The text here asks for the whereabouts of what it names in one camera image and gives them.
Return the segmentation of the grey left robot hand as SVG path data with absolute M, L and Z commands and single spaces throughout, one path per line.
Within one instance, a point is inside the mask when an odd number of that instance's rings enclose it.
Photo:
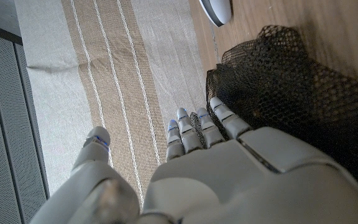
M 68 180 L 33 223 L 358 223 L 358 182 L 317 148 L 252 129 L 219 98 L 168 125 L 167 161 L 143 201 L 109 165 L 108 131 L 93 128 Z

